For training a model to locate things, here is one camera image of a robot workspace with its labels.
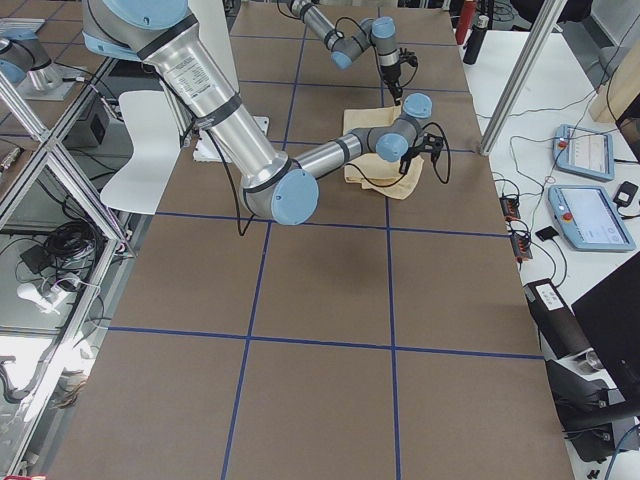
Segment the blue tape line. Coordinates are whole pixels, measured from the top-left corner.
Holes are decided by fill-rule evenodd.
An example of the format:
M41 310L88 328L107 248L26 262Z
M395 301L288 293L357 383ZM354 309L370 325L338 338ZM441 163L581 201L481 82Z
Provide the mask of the blue tape line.
M304 53L304 44L306 42L307 26L305 25L302 32L302 42L300 42L300 54L298 55L298 66L296 67L296 77L293 81L293 92L291 92L291 103L289 104L289 114L287 115L287 126L284 129L284 139L282 140L282 149L287 148L287 140L289 139L289 128L291 127L291 117L293 108L296 103L296 91L298 90L298 80L300 79L300 68L302 66L302 54Z
M455 43L430 43L430 42L398 42L398 45L420 45L424 47L456 47Z
M128 333L155 333L159 335L176 335L176 336L182 336L182 337L223 338L227 340L246 340L247 339L245 335L234 335L232 333L201 332L197 330L168 330L164 328L109 326L109 331L128 332Z
M389 198L385 197L385 219L387 224L387 278L389 284L389 328L391 332L391 379L393 387L393 430L396 455L396 480L402 479L402 464L400 452L400 414L398 405L398 366L396 355L396 320L393 293L393 258L391 249L391 213Z
M240 375L238 378L238 387L236 388L236 397L233 402L233 414L231 415L231 424L229 425L229 435L227 437L227 447L224 452L224 462L222 463L222 473L220 479L225 480L227 478L227 471L229 469L229 459L231 457L231 446L233 445L233 434L236 428L236 421L238 419L238 410L240 407L240 396L242 395L242 386L244 384L244 375L247 369L247 360L249 358L249 347L251 345L251 334L253 332L253 325L256 319L256 311L258 309L258 299L260 298L260 289L262 286L262 275L264 273L264 265L267 259L267 252L269 250L269 237L271 235L271 222L267 226L267 232L264 236L264 245L262 247L262 258L260 259L260 268L258 270L258 279L256 280L256 291L253 296L253 305L251 306L251 319L249 320L249 328L247 329L247 339L244 344L244 352L242 354L242 365L240 367Z
M229 35L231 38L256 38L261 40L304 40L304 37L272 37L268 35Z
M76 41L76 38L78 38L78 37L79 37L79 36L81 36L81 35L82 35L82 30L80 30L80 31L76 34L76 36L75 36L75 37L73 37L73 38L71 39L71 42L70 42L66 47L64 47L64 48L62 49L62 51L61 51L61 52L58 54L58 56L56 57L56 60L58 60L60 57L62 57L62 56L67 52L67 50L69 50L69 47L70 47L70 46L72 46L72 45L78 45L77 43L75 43L75 41Z
M371 86L371 85L343 85L343 84L325 84L325 83L307 83L307 82L282 82L275 80L238 80L240 83L255 83L259 85L298 85L302 87L319 87L319 88L359 88L359 89L368 89L368 90L376 90L380 88L379 86ZM438 93L469 93L469 90L459 90L459 89L447 89L447 88L405 88L406 91L415 91L415 92L438 92Z
M354 228L359 230L386 230L387 227L375 225L350 225L347 223L320 223L320 222L304 222L302 225L311 227L335 227L335 228Z
M365 350L389 350L391 345L379 345L375 343L357 343L357 342L338 342L330 340L312 340L305 338L287 338L287 337L268 337L268 336L247 336L233 333L217 333L203 332L198 330L171 330L164 328L148 328L148 327L126 327L126 326L110 326L109 331L121 333L146 333L151 335L174 335L181 337L206 337L219 338L222 340L251 340L252 342L265 343L288 343L293 345L318 345L323 347L339 347L339 348L360 348ZM532 355L527 353L504 353L504 352L482 352L476 350L455 350L447 348L429 348L429 347L411 347L396 345L396 351L415 352L415 353L432 353L436 355L453 355L467 357L489 357L489 358L507 358L516 360L544 360L542 355Z
M53 20L53 17L55 17L55 16L57 15L57 13L58 13L60 10L62 10L62 7L64 7L65 5L66 5L66 3L62 2L62 3L60 4L60 6L59 6L58 8L56 8L55 12L53 12L51 15L49 15L49 16L47 17L47 21L49 21L49 20Z
M184 218L201 218L206 220L227 220L236 221L236 217L225 215L205 215L197 213L180 213L180 212L156 212L156 215L163 217L184 217ZM248 220L246 217L241 217L241 220ZM254 218L254 222L271 223L270 220L264 218ZM386 227L378 225L356 225L348 223L320 223L320 222L305 222L300 226L311 227L330 227L330 228L353 228L353 229L368 229L368 230L386 230L387 228L392 232L412 232L412 233L431 233L436 235L462 235L470 237L489 237L489 238L509 238L506 233L485 233L485 232L464 232L456 230L435 230L430 228L409 228L409 227Z
M207 220L233 220L234 222L237 220L237 217L226 216L226 215L206 215L200 213L180 213L180 212L156 212L156 215L160 215L161 217L185 217L185 218L202 218ZM240 217L240 220L249 221L248 217ZM270 223L271 221L266 218L254 218L252 222L259 223Z
M344 347L344 348L361 348L366 350L391 350L388 345L377 345L375 343L353 343L353 342L334 342L328 340L308 340L301 338L283 338L283 337L265 337L253 336L251 340L257 342L269 343L288 343L293 345L317 345L322 347Z
M461 232L457 230L433 230L428 228L391 227L394 232L434 233L440 235L463 235L468 237L509 238L507 233Z
M480 352L474 350L451 350L441 348L423 347L396 347L401 352L435 353L438 355L458 355L466 357L488 357L488 358L511 358L516 360L544 360L542 355L532 355L526 353L501 353L501 352Z
M20 10L22 7L24 7L24 5L25 5L28 1L29 1L29 0L23 0L23 2L22 2L20 5L18 5L18 6L16 7L16 9L15 9L13 12L11 12L9 15L7 15L7 18L13 17L16 13L18 13L18 10Z

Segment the cloth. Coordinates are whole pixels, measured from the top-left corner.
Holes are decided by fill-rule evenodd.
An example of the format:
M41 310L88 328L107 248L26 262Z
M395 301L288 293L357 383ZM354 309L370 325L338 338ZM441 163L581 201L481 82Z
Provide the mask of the cloth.
M387 127L400 115L401 108L397 106L367 110L345 110L343 134L354 128ZM389 163L375 153L362 155L350 163L357 165L365 176L376 185L390 185L401 177L400 173L398 173L400 162ZM359 183L363 190L375 190L389 198L404 200L416 188L422 173L423 163L424 161L420 156L414 158L411 162L409 173L391 187L381 188L372 185L364 179L360 172L349 165L344 167L344 179L347 183Z

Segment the metal frame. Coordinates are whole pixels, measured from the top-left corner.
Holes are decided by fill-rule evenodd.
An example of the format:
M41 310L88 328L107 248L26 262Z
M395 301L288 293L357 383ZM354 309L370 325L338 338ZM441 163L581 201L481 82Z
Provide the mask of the metal frame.
M100 77L106 75L114 67L115 63L114 59L105 60L92 77L91 82L95 84ZM91 87L85 86L78 97L64 111L56 125L49 130L29 104L20 97L15 87L0 72L0 98L5 101L9 110L23 125L31 138L40 142L39 147L20 172L15 183L0 198L0 228L7 223L20 201L26 195L27 190L31 188L44 168L49 167L61 185L71 194L78 205L87 212L107 238L102 255L96 263L89 280L89 283L94 286L87 287L77 301L76 308L40 384L33 396L25 400L25 412L20 415L24 427L21 430L19 443L16 443L16 454L11 459L8 473L15 472L22 461L33 433L65 367L66 358L73 348L74 337L81 330L89 308L99 292L99 285L101 285L111 265L114 254L123 244L132 252L118 218L102 204L97 190L61 142L61 139L69 132L83 109L86 108L89 102L93 101L93 95L94 92Z
M120 247L121 243L118 240L109 240L104 247L104 251L102 252L102 256L100 260L96 264L96 268L94 269L91 278L89 279L89 284L91 285L100 285L111 265L111 259L114 254L117 252L117 249ZM27 408L27 411L24 414L24 418L31 419L25 423L28 423L27 433L22 436L20 441L20 446L18 447L17 454L15 458L12 460L11 467L9 472L15 472L22 461L22 457L29 446L29 442L31 441L31 437L35 428L44 413L45 407L47 406L51 395L53 394L58 380L60 379L60 375L62 374L65 362L69 353L73 349L73 342L76 334L80 331L80 327L84 323L87 312L91 307L91 304L96 299L98 293L100 292L99 287L88 286L78 305L69 321L69 325L67 326L64 335L62 336L58 347L56 348L53 357L51 358L51 362L49 363L47 370L42 378L42 381L38 385L35 394L33 397L29 397L30 405Z
M507 85L504 87L504 91L498 100L498 105L491 115L489 125L484 132L482 141L480 142L480 154L489 155L493 149L500 132L504 124L507 122L511 111L513 110L520 92L524 87L533 66L535 65L544 45L547 43L547 38L553 30L560 13L564 8L567 0L545 0L538 18L536 18L531 33L527 38L527 42L522 49L522 53L516 62L511 76L507 81Z

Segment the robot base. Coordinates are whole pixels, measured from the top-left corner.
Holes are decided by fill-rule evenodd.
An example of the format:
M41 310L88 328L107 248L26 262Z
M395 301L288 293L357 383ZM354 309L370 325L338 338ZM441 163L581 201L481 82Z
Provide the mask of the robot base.
M61 67L58 65L58 69L62 74L62 78L76 78L78 76L83 76L83 73L67 67ZM48 92L40 92L33 87L31 80L29 77L25 78L20 85L18 85L18 93L25 100L45 100L48 102L62 102L66 100L71 93L71 89L78 82L62 82L59 87L54 88L53 90L49 90Z

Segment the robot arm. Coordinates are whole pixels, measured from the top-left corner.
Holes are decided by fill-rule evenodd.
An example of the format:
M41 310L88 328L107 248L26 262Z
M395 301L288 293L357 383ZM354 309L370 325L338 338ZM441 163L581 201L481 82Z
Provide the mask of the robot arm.
M241 171L241 197L256 215L286 225L302 223L317 205L316 177L374 150L395 161L422 142L431 101L413 94L391 127L357 129L291 159L273 148L200 42L187 0L84 0L83 8L87 47L153 65L196 125Z
M39 91L62 83L60 72L38 37L26 29L11 29L0 37L0 70L11 83L19 83L28 75Z
M396 27L391 17L375 20L365 18L357 24L358 32L346 38L312 0L290 0L288 6L289 11L322 40L331 51L331 59L342 70L350 67L370 46L374 46L382 80L393 96L394 103L400 105L403 93L400 85L401 64L409 63L417 68L418 59L413 52L398 49Z

